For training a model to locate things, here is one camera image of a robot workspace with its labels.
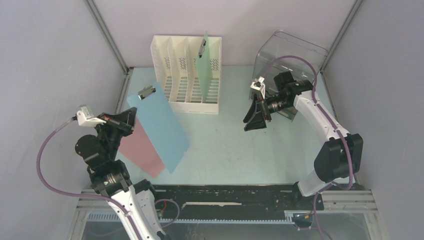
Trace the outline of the blue clipboard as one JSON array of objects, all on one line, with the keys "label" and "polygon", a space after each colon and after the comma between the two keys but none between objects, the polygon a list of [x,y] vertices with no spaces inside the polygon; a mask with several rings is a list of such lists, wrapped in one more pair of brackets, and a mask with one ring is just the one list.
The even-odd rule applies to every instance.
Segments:
[{"label": "blue clipboard", "polygon": [[127,103],[131,108],[137,108],[136,118],[164,163],[164,170],[173,173],[190,143],[163,88],[154,83],[128,96]]}]

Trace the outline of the pink paper sheet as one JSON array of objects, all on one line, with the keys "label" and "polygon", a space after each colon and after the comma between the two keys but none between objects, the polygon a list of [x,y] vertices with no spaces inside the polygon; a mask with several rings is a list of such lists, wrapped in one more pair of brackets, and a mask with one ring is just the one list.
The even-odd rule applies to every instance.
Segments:
[{"label": "pink paper sheet", "polygon": [[165,169],[162,159],[137,118],[132,134],[121,139],[119,151],[150,177],[156,178]]}]

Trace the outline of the transparent grey drawer box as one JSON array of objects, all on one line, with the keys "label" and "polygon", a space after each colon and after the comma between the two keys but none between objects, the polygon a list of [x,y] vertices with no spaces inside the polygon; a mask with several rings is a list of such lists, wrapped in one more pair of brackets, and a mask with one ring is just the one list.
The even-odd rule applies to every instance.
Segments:
[{"label": "transparent grey drawer box", "polygon": [[[318,60],[323,53],[324,49],[282,31],[275,32],[260,48],[255,59],[253,79],[264,77],[265,91],[271,95],[288,91],[293,102],[293,107],[265,116],[266,98],[258,99],[266,125],[276,113],[289,119],[300,113],[311,125],[317,124],[319,127],[328,123],[329,113],[320,103],[316,92],[317,72],[309,62]],[[251,100],[252,81],[249,84]]]}]

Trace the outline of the green clipboard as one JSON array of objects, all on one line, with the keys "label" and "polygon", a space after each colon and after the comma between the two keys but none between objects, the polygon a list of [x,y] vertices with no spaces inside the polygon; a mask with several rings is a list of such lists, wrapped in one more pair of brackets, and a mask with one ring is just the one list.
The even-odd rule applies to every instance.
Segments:
[{"label": "green clipboard", "polygon": [[209,45],[208,32],[205,32],[196,58],[196,70],[201,90],[202,102],[206,103],[209,88],[212,81],[212,66],[210,58],[210,45]]}]

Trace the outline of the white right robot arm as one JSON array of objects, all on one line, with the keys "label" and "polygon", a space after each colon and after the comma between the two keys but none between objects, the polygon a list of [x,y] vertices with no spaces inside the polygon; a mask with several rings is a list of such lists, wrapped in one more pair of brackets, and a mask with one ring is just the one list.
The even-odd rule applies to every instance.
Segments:
[{"label": "white right robot arm", "polygon": [[264,77],[252,80],[252,104],[243,119],[244,131],[265,129],[272,114],[289,108],[306,118],[322,147],[313,162],[313,171],[294,185],[296,191],[290,196],[295,208],[304,209],[312,195],[336,186],[337,180],[347,178],[348,186],[352,186],[354,174],[360,169],[364,141],[330,115],[309,80],[295,80],[290,71],[284,71],[274,77],[274,83],[276,93],[267,96]]}]

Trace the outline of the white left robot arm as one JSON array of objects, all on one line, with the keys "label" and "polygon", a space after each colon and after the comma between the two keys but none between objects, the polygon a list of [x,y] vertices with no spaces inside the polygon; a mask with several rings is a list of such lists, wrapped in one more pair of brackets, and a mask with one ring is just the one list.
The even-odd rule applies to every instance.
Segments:
[{"label": "white left robot arm", "polygon": [[75,152],[87,164],[92,188],[115,211],[132,240],[164,240],[166,233],[159,223],[155,206],[158,194],[148,180],[138,183],[136,192],[126,165],[116,155],[123,137],[135,128],[135,107],[119,114],[93,111],[82,105],[76,112],[79,126],[91,127],[96,135],[87,134],[78,139]]}]

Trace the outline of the white file organizer rack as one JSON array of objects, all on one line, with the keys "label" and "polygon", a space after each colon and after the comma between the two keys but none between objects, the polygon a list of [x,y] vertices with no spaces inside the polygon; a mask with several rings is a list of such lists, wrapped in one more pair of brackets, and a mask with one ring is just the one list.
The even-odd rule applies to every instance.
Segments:
[{"label": "white file organizer rack", "polygon": [[156,80],[175,112],[219,113],[222,82],[222,38],[208,36],[212,80],[202,102],[196,59],[203,36],[155,35],[150,44]]}]

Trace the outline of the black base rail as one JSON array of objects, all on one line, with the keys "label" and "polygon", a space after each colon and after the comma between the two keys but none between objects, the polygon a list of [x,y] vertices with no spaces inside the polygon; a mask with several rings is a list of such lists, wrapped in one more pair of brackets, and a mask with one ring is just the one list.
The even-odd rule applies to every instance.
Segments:
[{"label": "black base rail", "polygon": [[288,222],[290,213],[324,210],[322,196],[304,197],[291,184],[271,185],[171,185],[143,180],[135,192],[149,189],[164,221],[179,222]]}]

